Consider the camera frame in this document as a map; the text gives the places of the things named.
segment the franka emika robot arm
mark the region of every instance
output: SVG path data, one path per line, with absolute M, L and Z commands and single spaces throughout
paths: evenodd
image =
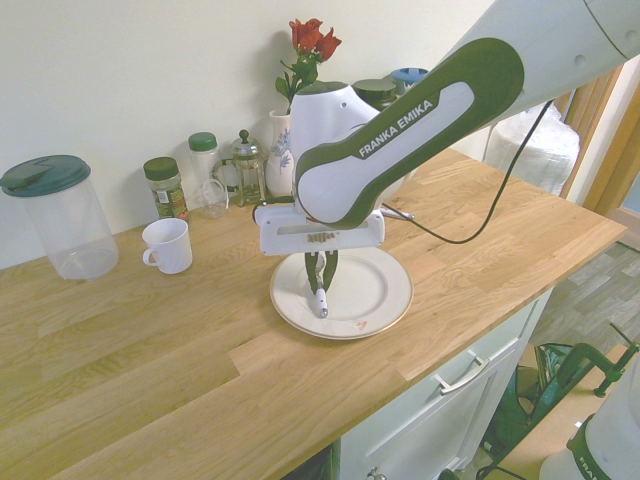
M 257 209 L 262 251 L 380 245 L 378 208 L 419 165 L 638 53 L 638 0 L 497 0 L 381 113 L 342 83 L 308 87 L 291 107 L 295 203 Z

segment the blue lid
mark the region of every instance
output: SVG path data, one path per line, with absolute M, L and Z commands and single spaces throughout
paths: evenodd
M 0 186 L 12 197 L 40 197 L 71 188 L 90 173 L 91 167 L 78 157 L 52 155 L 10 168 L 0 178 Z
M 422 80 L 427 73 L 429 73 L 429 70 L 425 70 L 424 68 L 400 68 L 399 70 L 391 72 L 391 77 L 407 85 L 413 85 Z

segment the cabinet knob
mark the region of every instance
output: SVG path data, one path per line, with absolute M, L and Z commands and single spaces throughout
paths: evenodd
M 373 480 L 387 480 L 387 477 L 378 473 L 378 467 L 373 468 L 369 473 L 367 473 L 367 478 L 373 477 Z

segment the red rose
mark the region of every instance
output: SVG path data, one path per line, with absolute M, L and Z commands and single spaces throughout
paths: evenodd
M 313 50 L 318 41 L 322 39 L 320 33 L 322 22 L 317 18 L 312 18 L 307 23 L 300 23 L 300 20 L 296 18 L 296 21 L 289 22 L 289 25 L 291 26 L 293 48 L 300 49 L 303 53 Z
M 341 43 L 342 40 L 333 36 L 333 27 L 331 27 L 329 33 L 316 43 L 316 50 L 320 53 L 320 61 L 324 62 L 325 60 L 329 60 L 333 52 L 336 51 L 336 47 Z

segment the teal lid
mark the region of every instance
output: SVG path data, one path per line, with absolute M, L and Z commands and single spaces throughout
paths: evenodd
M 206 152 L 218 146 L 218 141 L 213 133 L 198 132 L 189 137 L 189 148 L 194 152 Z
M 91 167 L 78 157 L 52 155 L 10 168 L 0 178 L 0 186 L 12 197 L 40 197 L 71 188 L 90 173 Z
M 171 157 L 152 158 L 142 168 L 144 176 L 154 182 L 168 180 L 180 173 L 178 163 Z

